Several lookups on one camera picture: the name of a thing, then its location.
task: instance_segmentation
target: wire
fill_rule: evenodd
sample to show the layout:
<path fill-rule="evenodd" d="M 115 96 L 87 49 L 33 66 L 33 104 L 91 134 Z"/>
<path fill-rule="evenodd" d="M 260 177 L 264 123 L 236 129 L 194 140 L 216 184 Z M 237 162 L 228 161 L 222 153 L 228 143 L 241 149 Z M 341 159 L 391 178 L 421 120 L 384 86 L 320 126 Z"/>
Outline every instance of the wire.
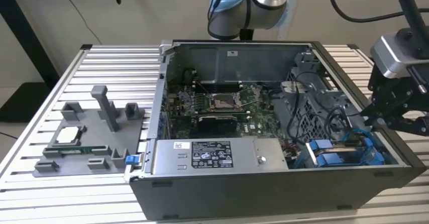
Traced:
<path fill-rule="evenodd" d="M 99 37 L 95 35 L 94 31 L 91 30 L 91 28 L 90 28 L 90 26 L 89 26 L 89 24 L 87 24 L 87 21 L 86 21 L 86 19 L 85 19 L 83 15 L 82 15 L 82 13 L 81 13 L 81 11 L 79 11 L 79 9 L 78 9 L 78 7 L 77 7 L 75 3 L 73 2 L 73 0 L 69 0 L 69 1 L 70 1 L 70 3 L 73 4 L 73 6 L 75 7 L 75 9 L 77 9 L 77 11 L 78 11 L 78 13 L 79 13 L 79 15 L 81 15 L 81 18 L 82 18 L 82 20 L 83 20 L 83 23 L 86 24 L 87 29 L 90 30 L 90 32 L 93 33 L 94 37 L 95 37 L 95 38 L 97 38 L 97 40 L 99 41 L 101 45 L 103 45 L 103 43 L 102 43 L 102 41 L 101 41 Z"/>
<path fill-rule="evenodd" d="M 321 106 L 321 108 L 323 108 L 325 111 L 329 112 L 329 111 L 331 111 L 331 108 L 327 107 L 327 106 L 323 104 L 321 100 L 319 99 L 319 96 L 320 96 L 321 93 L 323 93 L 323 92 L 319 92 L 319 93 L 316 94 L 315 100 L 316 100 L 317 104 Z M 348 117 L 353 117 L 353 116 L 359 116 L 360 114 L 361 114 L 361 113 L 357 112 L 356 114 L 347 115 L 347 116 L 348 116 Z"/>
<path fill-rule="evenodd" d="M 332 110 L 329 111 L 328 115 L 327 115 L 327 120 L 325 120 L 325 124 L 324 124 L 324 130 L 325 130 L 325 133 L 329 135 L 329 138 L 333 139 L 333 136 L 332 136 L 332 129 L 331 129 L 331 124 L 332 124 L 332 121 L 335 120 L 336 117 L 343 117 L 344 120 L 347 119 L 347 112 L 344 110 L 343 107 L 340 106 L 336 106 L 332 108 Z"/>
<path fill-rule="evenodd" d="M 210 1 L 210 7 L 209 7 L 209 11 L 208 11 L 208 21 L 210 20 L 210 9 L 212 9 L 212 7 L 213 7 L 213 2 L 214 2 L 216 0 L 212 0 Z"/>
<path fill-rule="evenodd" d="M 15 136 L 12 136 L 12 135 L 8 135 L 7 133 L 0 132 L 0 135 L 8 136 L 8 137 L 11 137 L 12 139 L 16 139 L 16 140 L 18 140 L 18 137 L 15 137 Z"/>
<path fill-rule="evenodd" d="M 361 18 L 361 19 L 360 18 L 353 18 L 353 17 L 348 16 L 345 14 L 345 12 L 340 9 L 340 6 L 339 6 L 336 0 L 331 0 L 331 4 L 333 5 L 335 10 L 339 13 L 339 15 L 347 21 L 356 22 L 356 23 L 377 22 L 377 21 L 381 21 L 381 20 L 387 20 L 387 19 L 391 19 L 391 18 L 396 18 L 396 17 L 404 16 L 404 12 L 396 12 L 396 13 L 391 13 L 391 14 L 387 14 L 387 15 L 383 15 L 383 16 L 377 16 L 377 17 L 371 17 L 371 18 Z M 417 10 L 421 13 L 428 13 L 429 12 L 429 8 L 420 8 Z"/>
<path fill-rule="evenodd" d="M 213 15 L 216 13 L 216 10 L 221 4 L 221 1 L 222 0 L 216 0 L 214 4 L 213 4 L 213 10 L 212 10 L 212 14 L 210 14 L 210 17 L 209 17 L 209 23 L 208 23 L 208 31 L 210 30 L 210 24 L 212 24 L 212 21 L 213 21 Z"/>
<path fill-rule="evenodd" d="M 296 94 L 296 105 L 294 105 L 294 110 L 293 110 L 293 115 L 289 119 L 289 122 L 288 122 L 288 126 L 286 126 L 286 132 L 288 132 L 288 136 L 293 139 L 293 142 L 296 143 L 300 143 L 300 144 L 304 144 L 304 142 L 301 140 L 298 140 L 290 133 L 290 127 L 293 125 L 293 121 L 294 121 L 294 118 L 297 116 L 297 112 L 298 112 L 298 105 L 300 105 L 300 90 L 298 90 L 298 85 L 297 85 L 297 81 L 296 81 L 296 91 L 297 91 L 297 94 Z"/>
<path fill-rule="evenodd" d="M 413 32 L 415 37 L 424 44 L 425 48 L 429 48 L 429 33 L 427 26 L 419 12 L 416 0 L 399 0 L 403 11 L 405 12 L 405 18 Z"/>

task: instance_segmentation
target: green circuit board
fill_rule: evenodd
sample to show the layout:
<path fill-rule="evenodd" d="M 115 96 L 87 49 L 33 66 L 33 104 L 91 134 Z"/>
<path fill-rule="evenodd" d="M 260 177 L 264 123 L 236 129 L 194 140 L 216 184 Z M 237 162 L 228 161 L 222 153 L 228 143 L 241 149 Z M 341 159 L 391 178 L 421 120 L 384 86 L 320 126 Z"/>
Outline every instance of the green circuit board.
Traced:
<path fill-rule="evenodd" d="M 234 93 L 196 93 L 186 88 L 169 98 L 173 139 L 198 137 L 198 118 L 208 116 L 237 118 L 237 130 L 224 137 L 285 138 L 269 92 L 257 84 L 244 84 Z"/>

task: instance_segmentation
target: power supply label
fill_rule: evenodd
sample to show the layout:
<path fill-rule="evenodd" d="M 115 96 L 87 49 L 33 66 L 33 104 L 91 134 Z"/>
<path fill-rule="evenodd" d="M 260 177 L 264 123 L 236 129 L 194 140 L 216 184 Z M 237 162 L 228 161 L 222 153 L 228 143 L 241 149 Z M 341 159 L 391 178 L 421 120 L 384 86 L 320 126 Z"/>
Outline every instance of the power supply label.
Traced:
<path fill-rule="evenodd" d="M 230 141 L 193 142 L 194 168 L 232 168 L 233 151 Z"/>

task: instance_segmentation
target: aluminum extrusion table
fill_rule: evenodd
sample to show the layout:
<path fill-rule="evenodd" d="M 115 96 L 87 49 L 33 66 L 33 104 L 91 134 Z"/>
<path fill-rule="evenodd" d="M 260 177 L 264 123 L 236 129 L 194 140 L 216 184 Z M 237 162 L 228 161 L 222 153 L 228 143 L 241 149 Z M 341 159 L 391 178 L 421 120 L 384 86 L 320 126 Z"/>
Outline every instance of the aluminum extrusion table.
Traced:
<path fill-rule="evenodd" d="M 325 45 L 367 96 L 372 62 L 348 45 Z M 33 170 L 63 118 L 67 101 L 98 108 L 90 91 L 109 87 L 117 107 L 137 102 L 146 110 L 139 147 L 145 149 L 155 82 L 158 46 L 94 46 L 81 50 L 59 84 L 0 164 L 0 224 L 141 223 L 146 217 L 122 174 L 35 178 Z M 408 114 L 416 118 L 420 112 Z M 399 133 L 429 166 L 429 138 Z M 429 171 L 403 189 L 385 190 L 360 210 L 201 220 L 190 223 L 429 223 Z"/>

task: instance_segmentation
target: motherboard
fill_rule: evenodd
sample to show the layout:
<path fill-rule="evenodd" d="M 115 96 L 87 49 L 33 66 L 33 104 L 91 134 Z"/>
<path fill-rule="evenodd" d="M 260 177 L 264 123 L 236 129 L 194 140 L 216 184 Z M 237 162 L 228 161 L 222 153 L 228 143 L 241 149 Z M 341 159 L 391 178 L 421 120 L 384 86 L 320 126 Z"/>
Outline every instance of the motherboard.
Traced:
<path fill-rule="evenodd" d="M 169 94 L 173 139 L 258 136 L 285 139 L 264 83 L 194 82 Z"/>

